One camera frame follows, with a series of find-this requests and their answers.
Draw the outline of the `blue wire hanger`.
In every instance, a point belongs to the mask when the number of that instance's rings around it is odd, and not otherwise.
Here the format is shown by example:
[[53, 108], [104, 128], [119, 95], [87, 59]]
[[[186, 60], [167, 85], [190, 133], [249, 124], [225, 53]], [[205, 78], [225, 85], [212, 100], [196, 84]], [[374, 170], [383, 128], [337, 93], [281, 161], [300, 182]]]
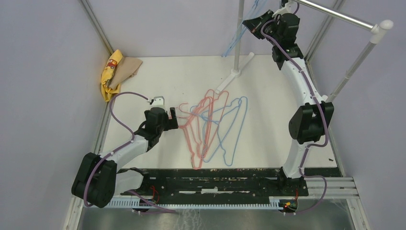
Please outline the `blue wire hanger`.
[[[234, 164], [237, 149], [238, 149], [238, 143], [240, 141], [240, 136], [242, 133], [242, 129], [244, 126], [244, 122], [246, 120], [246, 115], [247, 115], [247, 110], [248, 110], [248, 98], [246, 96], [241, 96], [239, 98], [236, 98], [232, 101], [230, 104], [232, 107], [226, 114], [232, 113], [234, 115], [233, 120], [231, 124], [229, 125], [227, 132], [224, 134], [224, 136], [220, 139], [220, 144], [219, 147], [223, 151], [223, 160], [224, 164], [227, 167], [231, 167]], [[227, 149], [223, 146], [223, 142], [226, 140], [226, 138], [231, 135], [235, 134], [235, 138], [232, 138], [234, 142], [234, 146], [232, 148], [232, 151], [228, 152]]]
[[230, 102], [226, 100], [221, 107], [215, 107], [214, 98], [208, 98], [190, 108], [190, 115], [203, 123], [201, 137], [208, 138], [202, 147], [204, 163], [220, 154], [225, 166], [233, 165], [247, 111], [248, 99], [245, 96]]
[[[248, 17], [252, 16], [254, 14], [255, 10], [257, 9], [258, 5], [259, 5], [259, 0], [255, 0], [253, 5], [251, 6], [251, 9], [249, 10], [249, 12], [243, 17], [243, 20], [248, 19]], [[241, 21], [237, 24], [237, 30], [236, 30], [235, 34], [233, 35], [230, 43], [227, 45], [227, 50], [225, 50], [222, 53], [222, 55], [221, 55], [222, 58], [225, 58], [230, 54], [230, 52], [233, 50], [233, 48], [237, 45], [237, 41], [240, 40], [242, 34], [243, 34], [243, 29], [242, 29], [242, 21]]]

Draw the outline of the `pink wire hanger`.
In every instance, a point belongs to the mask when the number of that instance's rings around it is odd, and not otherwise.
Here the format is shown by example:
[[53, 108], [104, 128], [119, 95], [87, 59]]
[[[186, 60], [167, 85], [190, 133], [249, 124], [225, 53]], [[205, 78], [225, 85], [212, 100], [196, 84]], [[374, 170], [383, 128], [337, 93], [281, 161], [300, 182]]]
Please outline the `pink wire hanger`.
[[202, 109], [200, 117], [204, 122], [203, 128], [205, 128], [210, 141], [207, 147], [207, 155], [203, 161], [209, 161], [209, 158], [212, 156], [212, 154], [209, 153], [210, 148], [219, 133], [220, 124], [226, 112], [228, 98], [228, 91], [216, 93], [214, 90], [208, 90], [204, 98], [199, 102], [201, 105], [207, 106], [205, 109]]
[[203, 98], [186, 112], [186, 123], [181, 127], [194, 169], [201, 168], [204, 160], [208, 159], [209, 150], [214, 142], [214, 133], [218, 130], [218, 127], [212, 129], [215, 126], [215, 104], [221, 99], [221, 96], [209, 89]]
[[205, 109], [207, 106], [199, 103], [197, 107], [187, 111], [184, 107], [188, 104], [181, 103], [177, 107], [182, 113], [180, 119], [184, 121], [184, 124], [180, 125], [180, 129], [183, 131], [187, 150], [190, 153], [192, 169], [200, 170], [203, 167], [203, 160], [207, 155], [207, 147], [210, 142], [206, 130], [203, 128], [204, 122], [200, 117], [202, 109]]

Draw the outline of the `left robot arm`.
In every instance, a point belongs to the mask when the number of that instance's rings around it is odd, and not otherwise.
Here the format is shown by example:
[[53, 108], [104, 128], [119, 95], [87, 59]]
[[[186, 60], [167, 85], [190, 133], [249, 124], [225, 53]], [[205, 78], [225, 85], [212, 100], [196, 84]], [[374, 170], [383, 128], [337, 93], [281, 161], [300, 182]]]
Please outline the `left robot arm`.
[[123, 146], [107, 152], [103, 157], [87, 153], [82, 159], [71, 188], [74, 196], [83, 199], [87, 207], [103, 208], [114, 196], [129, 190], [139, 195], [149, 192], [151, 183], [146, 173], [138, 169], [123, 169], [134, 158], [147, 153], [156, 144], [164, 131], [179, 127], [174, 107], [166, 112], [160, 107], [145, 111], [146, 120], [135, 131], [134, 138]]

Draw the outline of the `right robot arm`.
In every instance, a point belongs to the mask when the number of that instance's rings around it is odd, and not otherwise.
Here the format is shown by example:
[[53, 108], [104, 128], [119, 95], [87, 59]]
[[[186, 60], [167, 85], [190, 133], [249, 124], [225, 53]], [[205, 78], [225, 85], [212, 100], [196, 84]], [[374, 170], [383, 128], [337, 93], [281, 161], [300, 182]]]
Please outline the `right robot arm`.
[[325, 147], [329, 142], [328, 126], [334, 105], [327, 102], [312, 83], [304, 56], [296, 43], [300, 19], [293, 13], [263, 15], [244, 20], [242, 24], [257, 38], [266, 39], [272, 47], [272, 58], [288, 79], [298, 109], [288, 123], [292, 144], [282, 166], [284, 178], [277, 181], [277, 191], [290, 195], [296, 184], [293, 179], [304, 176], [305, 159], [311, 147]]

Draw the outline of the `beige cloth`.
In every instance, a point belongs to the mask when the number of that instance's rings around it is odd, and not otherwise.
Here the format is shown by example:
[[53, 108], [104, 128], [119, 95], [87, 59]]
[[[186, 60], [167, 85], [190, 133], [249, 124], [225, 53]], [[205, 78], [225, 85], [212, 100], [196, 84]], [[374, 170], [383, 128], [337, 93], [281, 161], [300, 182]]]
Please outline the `beige cloth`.
[[112, 90], [118, 89], [118, 85], [126, 79], [137, 74], [143, 61], [136, 57], [124, 57], [118, 63], [111, 80], [108, 81], [108, 88]]

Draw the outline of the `yellow patterned cloth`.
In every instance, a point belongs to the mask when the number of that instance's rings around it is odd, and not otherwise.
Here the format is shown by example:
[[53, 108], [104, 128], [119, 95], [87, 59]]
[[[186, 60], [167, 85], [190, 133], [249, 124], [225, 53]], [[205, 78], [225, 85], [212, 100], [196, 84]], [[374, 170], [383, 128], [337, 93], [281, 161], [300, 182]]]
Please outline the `yellow patterned cloth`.
[[105, 102], [109, 102], [111, 98], [118, 94], [121, 90], [121, 83], [118, 83], [116, 86], [109, 86], [109, 83], [112, 82], [117, 65], [123, 59], [123, 55], [120, 50], [116, 50], [109, 57], [106, 66], [101, 74], [101, 94]]

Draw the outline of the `white clothes rack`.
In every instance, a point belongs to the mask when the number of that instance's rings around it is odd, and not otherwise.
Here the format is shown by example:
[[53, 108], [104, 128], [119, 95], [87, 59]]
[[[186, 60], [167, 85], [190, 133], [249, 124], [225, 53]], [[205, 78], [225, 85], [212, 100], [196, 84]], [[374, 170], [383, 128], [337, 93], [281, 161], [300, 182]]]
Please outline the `white clothes rack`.
[[[387, 34], [387, 32], [393, 28], [394, 22], [391, 20], [383, 20], [379, 24], [373, 25], [365, 20], [361, 20], [354, 16], [342, 13], [341, 8], [342, 8], [343, 4], [345, 3], [344, 0], [334, 1], [333, 5], [331, 7], [327, 7], [320, 3], [316, 3], [313, 0], [294, 0], [294, 1], [299, 3], [300, 5], [309, 7], [311, 9], [317, 10], [317, 11], [322, 12], [327, 15], [325, 17], [325, 19], [323, 20], [321, 26], [319, 27], [317, 33], [315, 34], [311, 44], [309, 45], [307, 52], [305, 53], [305, 58], [308, 62], [310, 62], [310, 60], [314, 56], [314, 54], [319, 46], [319, 42], [321, 42], [322, 39], [325, 37], [328, 29], [330, 28], [330, 26], [335, 18], [348, 22], [348, 23], [358, 26], [360, 28], [363, 28], [372, 34], [368, 44], [365, 46], [365, 48], [362, 50], [362, 52], [358, 55], [357, 59], [353, 62], [351, 67], [347, 70], [345, 77], [340, 81], [340, 83], [336, 86], [336, 88], [327, 98], [327, 101], [331, 102], [338, 96], [338, 94], [341, 92], [341, 90], [344, 88], [344, 86], [348, 83], [348, 81], [353, 76], [353, 74], [356, 72], [356, 70], [359, 68], [359, 66], [364, 62], [366, 57], [371, 53], [373, 48], [377, 44], [379, 44], [382, 41], [382, 39], [384, 38], [384, 36]], [[243, 21], [244, 4], [245, 4], [245, 2], [243, 0], [241, 0], [239, 2], [237, 23]], [[216, 93], [220, 93], [220, 92], [224, 91], [224, 89], [235, 78], [238, 78], [241, 75], [241, 70], [255, 56], [255, 54], [251, 52], [244, 59], [242, 59], [242, 61], [239, 60], [240, 40], [237, 41], [237, 45], [233, 48], [235, 50], [234, 67], [231, 69], [230, 75], [215, 89]]]

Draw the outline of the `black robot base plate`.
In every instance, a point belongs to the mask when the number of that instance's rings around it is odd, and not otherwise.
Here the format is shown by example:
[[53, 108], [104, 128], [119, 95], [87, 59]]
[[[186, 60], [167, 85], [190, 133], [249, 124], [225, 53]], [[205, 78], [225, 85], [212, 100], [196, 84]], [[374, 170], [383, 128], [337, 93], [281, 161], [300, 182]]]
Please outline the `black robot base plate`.
[[267, 204], [269, 197], [308, 196], [304, 178], [288, 179], [281, 169], [143, 169], [135, 191], [159, 205]]

